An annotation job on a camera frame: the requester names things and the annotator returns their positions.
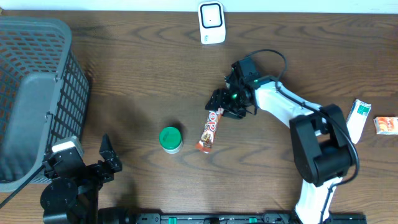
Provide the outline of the orange snack packet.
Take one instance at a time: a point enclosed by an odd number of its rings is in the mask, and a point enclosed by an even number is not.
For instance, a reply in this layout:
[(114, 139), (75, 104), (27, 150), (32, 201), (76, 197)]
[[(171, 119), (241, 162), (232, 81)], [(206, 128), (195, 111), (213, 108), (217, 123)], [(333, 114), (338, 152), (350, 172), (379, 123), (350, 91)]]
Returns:
[(397, 117), (376, 117), (373, 121), (376, 134), (397, 135)]

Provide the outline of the white green-label small box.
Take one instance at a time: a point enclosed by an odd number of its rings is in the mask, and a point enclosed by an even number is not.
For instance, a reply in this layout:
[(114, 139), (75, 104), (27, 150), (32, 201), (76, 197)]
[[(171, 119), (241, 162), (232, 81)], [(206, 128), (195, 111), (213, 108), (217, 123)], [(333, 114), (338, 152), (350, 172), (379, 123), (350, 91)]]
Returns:
[(360, 140), (370, 110), (371, 104), (355, 99), (346, 119), (349, 136), (354, 144)]

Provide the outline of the red Top snack bar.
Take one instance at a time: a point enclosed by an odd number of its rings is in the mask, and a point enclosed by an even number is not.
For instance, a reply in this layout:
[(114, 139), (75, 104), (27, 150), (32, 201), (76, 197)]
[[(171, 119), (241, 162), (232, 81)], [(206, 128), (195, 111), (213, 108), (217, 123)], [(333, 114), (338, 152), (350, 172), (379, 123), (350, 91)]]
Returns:
[(218, 129), (218, 123), (223, 113), (223, 108), (218, 108), (216, 111), (209, 111), (204, 130), (198, 143), (196, 144), (196, 148), (201, 152), (204, 152), (205, 154), (209, 154), (211, 152)]

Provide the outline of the green-lid seasoning jar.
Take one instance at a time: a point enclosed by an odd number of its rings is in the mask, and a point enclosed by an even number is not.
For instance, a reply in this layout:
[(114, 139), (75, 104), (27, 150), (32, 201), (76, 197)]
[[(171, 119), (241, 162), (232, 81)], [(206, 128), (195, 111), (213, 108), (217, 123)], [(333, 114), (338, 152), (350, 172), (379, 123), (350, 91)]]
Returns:
[(183, 146), (182, 134), (175, 127), (166, 127), (159, 134), (159, 142), (165, 152), (176, 154)]

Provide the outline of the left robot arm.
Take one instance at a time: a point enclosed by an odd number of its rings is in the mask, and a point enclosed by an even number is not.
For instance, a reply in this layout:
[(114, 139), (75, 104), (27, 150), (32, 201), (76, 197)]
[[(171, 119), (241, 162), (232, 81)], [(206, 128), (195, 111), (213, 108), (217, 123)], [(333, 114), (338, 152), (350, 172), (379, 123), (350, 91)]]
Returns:
[(86, 165), (76, 136), (52, 146), (42, 162), (45, 176), (51, 179), (40, 196), (44, 223), (98, 223), (99, 191), (123, 169), (107, 134), (102, 137), (99, 154), (102, 161)]

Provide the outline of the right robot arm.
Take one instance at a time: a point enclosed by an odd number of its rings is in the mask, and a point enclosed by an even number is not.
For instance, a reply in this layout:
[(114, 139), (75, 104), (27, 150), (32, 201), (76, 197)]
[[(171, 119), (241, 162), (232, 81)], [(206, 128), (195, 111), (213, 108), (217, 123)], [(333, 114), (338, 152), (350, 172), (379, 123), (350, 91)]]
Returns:
[(263, 76), (254, 60), (245, 57), (231, 66), (226, 88), (215, 90), (205, 108), (212, 112), (205, 144), (215, 138), (220, 116), (242, 119), (250, 106), (263, 110), (290, 130), (295, 166), (303, 179), (292, 221), (327, 223), (335, 189), (347, 184), (350, 167), (359, 168), (358, 152), (341, 109), (321, 106), (292, 93), (279, 77)]

